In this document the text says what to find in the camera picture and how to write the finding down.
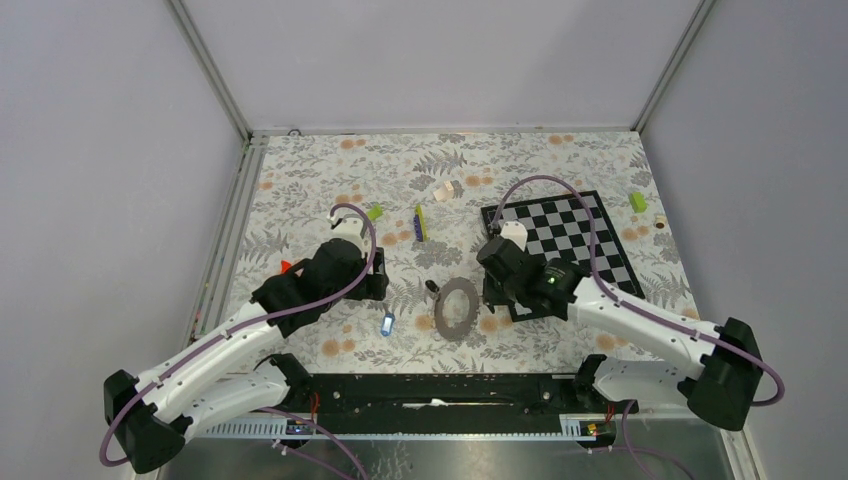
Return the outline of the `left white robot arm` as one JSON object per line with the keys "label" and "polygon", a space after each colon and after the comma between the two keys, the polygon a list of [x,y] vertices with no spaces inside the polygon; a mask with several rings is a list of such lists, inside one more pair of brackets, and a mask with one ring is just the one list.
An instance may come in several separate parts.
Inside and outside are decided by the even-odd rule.
{"label": "left white robot arm", "polygon": [[172,460],[198,433],[243,413],[304,407],[311,376],[291,354],[270,354],[244,380],[218,380],[249,357],[315,323],[341,299],[382,300],[389,283],[381,247],[364,253],[341,238],[268,278],[215,330],[162,364],[104,382],[109,436],[125,462],[149,473]]}

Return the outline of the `black white chessboard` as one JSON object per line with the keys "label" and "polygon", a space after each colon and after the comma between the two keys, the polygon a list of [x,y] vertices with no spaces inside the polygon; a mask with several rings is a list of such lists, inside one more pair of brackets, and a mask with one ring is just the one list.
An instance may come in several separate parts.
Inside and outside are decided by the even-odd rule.
{"label": "black white chessboard", "polygon": [[611,297],[640,301],[645,295],[596,192],[512,202],[502,209],[490,206],[481,214],[489,240],[500,237],[504,221],[520,221],[528,231],[525,252],[547,260],[561,258],[587,272],[566,320],[615,332],[636,321],[634,313]]}

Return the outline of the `blue key tag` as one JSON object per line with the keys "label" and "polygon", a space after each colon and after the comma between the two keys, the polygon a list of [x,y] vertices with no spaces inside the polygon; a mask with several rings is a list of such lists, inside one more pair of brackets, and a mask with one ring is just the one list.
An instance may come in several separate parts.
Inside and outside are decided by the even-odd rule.
{"label": "blue key tag", "polygon": [[395,320],[396,320],[396,317],[394,316],[393,313],[387,312],[387,313],[384,314],[382,322],[381,322],[381,326],[380,326],[380,333],[381,333],[382,336],[388,337],[392,334]]}

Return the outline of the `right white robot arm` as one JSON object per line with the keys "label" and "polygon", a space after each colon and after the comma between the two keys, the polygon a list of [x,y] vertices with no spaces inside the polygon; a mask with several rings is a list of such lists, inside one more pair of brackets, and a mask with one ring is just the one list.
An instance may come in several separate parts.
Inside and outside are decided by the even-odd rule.
{"label": "right white robot arm", "polygon": [[587,356],[573,386],[583,410],[597,412],[609,402],[674,404],[724,430],[745,425],[764,371],[746,323],[687,320],[574,263],[532,256],[502,237],[490,240],[477,261],[486,274],[488,302],[516,303],[542,317],[580,322],[653,354],[648,361]]}

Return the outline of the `green curved block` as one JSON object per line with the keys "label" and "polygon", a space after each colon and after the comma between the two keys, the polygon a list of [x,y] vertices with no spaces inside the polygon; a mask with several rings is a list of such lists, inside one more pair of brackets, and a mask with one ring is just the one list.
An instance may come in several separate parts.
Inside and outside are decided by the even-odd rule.
{"label": "green curved block", "polygon": [[382,206],[379,205],[379,204],[375,204],[373,207],[371,207],[366,212],[366,215],[367,215],[367,217],[369,218],[370,221],[376,221],[378,218],[380,218],[383,215]]}

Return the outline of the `purple yellow toy brick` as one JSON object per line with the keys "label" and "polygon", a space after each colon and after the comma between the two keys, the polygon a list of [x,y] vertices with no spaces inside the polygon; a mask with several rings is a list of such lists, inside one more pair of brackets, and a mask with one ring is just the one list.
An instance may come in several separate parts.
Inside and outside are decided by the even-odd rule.
{"label": "purple yellow toy brick", "polygon": [[423,210],[420,204],[415,207],[413,224],[415,228],[416,240],[425,242],[428,240],[426,222],[423,216]]}

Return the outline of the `small beige wooden block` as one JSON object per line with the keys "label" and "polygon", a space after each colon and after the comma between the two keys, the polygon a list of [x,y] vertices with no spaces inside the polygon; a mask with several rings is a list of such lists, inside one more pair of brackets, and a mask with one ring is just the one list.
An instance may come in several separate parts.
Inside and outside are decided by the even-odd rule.
{"label": "small beige wooden block", "polygon": [[455,197],[456,190],[451,181],[445,181],[438,189],[433,192],[433,196],[437,202],[445,202]]}

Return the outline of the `small green block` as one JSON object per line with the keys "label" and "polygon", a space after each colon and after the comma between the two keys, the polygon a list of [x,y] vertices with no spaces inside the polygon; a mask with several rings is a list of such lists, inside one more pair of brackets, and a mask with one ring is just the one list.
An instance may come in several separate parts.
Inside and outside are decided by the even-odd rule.
{"label": "small green block", "polygon": [[634,213],[644,213],[647,211],[647,201],[641,192],[631,192],[628,195],[628,199]]}

